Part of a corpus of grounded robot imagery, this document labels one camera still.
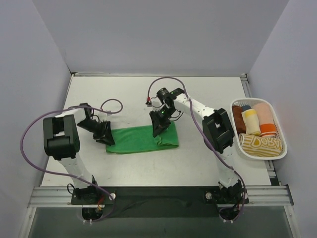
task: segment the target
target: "yellow patterned towel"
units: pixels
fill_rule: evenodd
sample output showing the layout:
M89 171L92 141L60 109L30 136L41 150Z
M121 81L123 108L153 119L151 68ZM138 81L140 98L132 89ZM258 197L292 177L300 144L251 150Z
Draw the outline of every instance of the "yellow patterned towel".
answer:
M242 149L249 155L275 157L282 152L282 142L277 138L240 134L239 141Z

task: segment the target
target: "gray wall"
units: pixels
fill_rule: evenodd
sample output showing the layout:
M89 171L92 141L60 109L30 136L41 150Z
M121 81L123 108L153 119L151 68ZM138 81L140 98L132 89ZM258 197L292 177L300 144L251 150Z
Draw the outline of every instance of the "gray wall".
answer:
M70 74L31 0L0 0L0 232L18 236L39 173L19 140L37 116L61 108ZM27 137L29 158L46 163L39 123Z
M71 71L250 71L288 0L33 0Z
M289 150L275 164L304 238L317 234L316 9L316 0L290 0L249 74L253 96L273 104L283 127Z

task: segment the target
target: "green towel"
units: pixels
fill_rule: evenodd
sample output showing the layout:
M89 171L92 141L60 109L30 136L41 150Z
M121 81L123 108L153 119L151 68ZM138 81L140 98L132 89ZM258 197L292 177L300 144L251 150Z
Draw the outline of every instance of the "green towel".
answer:
M112 130L115 145L106 145L106 151L118 154L166 150L178 147L175 123L162 134L153 138L152 126L138 126Z

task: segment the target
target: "white tabletop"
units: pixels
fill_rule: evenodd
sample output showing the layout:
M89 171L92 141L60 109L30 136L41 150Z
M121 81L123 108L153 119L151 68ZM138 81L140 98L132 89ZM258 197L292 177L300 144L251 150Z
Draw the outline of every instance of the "white tabletop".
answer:
M149 84L157 77L73 77L65 108L89 103L99 108L109 98L117 98L124 109L117 115L107 117L111 128L150 125L151 108L145 105ZM180 77L190 96L215 109L230 109L236 98L245 97L240 78ZM181 85L164 79L151 89L151 97L158 89L173 90ZM119 104L110 102L105 110L116 111ZM176 122L179 147L163 151L108 154L105 145L96 143L92 134L78 129L81 142L81 158L87 169L101 186L215 186L218 185L218 170L215 155L205 146L192 119L184 115ZM234 149L234 167L246 185L270 185L264 161L240 158ZM49 158L47 170L66 173L65 168ZM71 178L45 174L42 186L66 186Z

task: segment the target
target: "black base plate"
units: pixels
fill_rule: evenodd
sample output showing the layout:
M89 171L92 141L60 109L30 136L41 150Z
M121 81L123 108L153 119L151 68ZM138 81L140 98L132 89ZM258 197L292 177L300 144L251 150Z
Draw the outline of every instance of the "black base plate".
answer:
M218 216L216 204L224 204L218 186L203 187L103 187L109 193L115 193L112 202L106 196L104 214L115 210L110 217L212 217ZM211 192L213 201L206 199L206 193ZM83 201L72 197L73 205L97 204L98 201ZM226 204L235 204L226 199Z

